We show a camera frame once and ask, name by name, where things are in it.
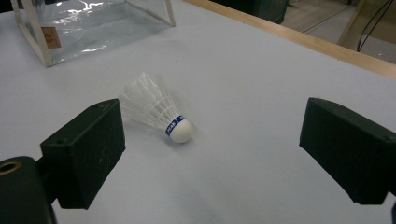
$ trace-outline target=table surface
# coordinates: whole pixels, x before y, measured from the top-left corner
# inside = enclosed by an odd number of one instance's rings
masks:
[[[354,204],[299,147],[308,97],[396,131],[396,81],[181,0],[177,26],[122,48],[44,68],[12,13],[0,15],[1,158],[39,144],[142,71],[161,74],[194,123],[177,145],[125,124],[126,150],[88,211],[53,204],[59,223],[384,223]]]

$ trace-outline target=clear plastic box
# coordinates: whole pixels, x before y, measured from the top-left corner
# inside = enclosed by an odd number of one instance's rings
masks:
[[[26,40],[49,67],[175,26],[170,0],[11,0]]]

